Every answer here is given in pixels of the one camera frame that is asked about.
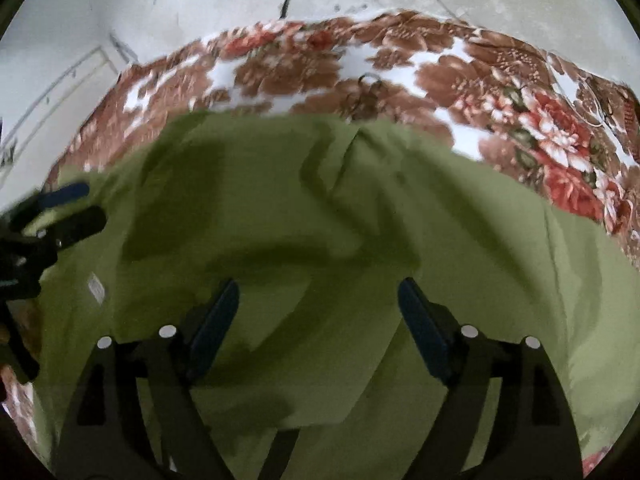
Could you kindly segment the floral red brown blanket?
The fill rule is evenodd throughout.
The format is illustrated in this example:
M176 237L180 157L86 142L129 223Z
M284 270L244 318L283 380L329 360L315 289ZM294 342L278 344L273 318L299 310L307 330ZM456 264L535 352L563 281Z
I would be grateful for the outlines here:
M56 168L111 166L194 110L387 118L639 237L634 92L501 32L413 10L216 32L128 67Z

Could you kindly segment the white bed headboard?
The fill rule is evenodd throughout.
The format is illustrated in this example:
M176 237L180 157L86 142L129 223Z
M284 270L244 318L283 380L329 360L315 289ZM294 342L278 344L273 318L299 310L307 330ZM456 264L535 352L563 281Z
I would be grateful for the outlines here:
M70 64L26 108L1 148L1 203L39 190L80 126L118 76L138 59L112 42L99 44Z

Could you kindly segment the olive green jacket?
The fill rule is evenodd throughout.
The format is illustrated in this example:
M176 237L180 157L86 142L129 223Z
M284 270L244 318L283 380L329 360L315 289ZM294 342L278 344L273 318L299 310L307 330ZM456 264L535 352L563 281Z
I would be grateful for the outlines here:
M193 397L233 473L257 476L280 428L290 479L398 479L444 387L397 289L487 336L538 338L582 454L639 402L639 273L593 212L391 122L193 113L112 168L88 170L105 229L42 281L39 454L50 460L88 356L178 324L233 278L241 304Z

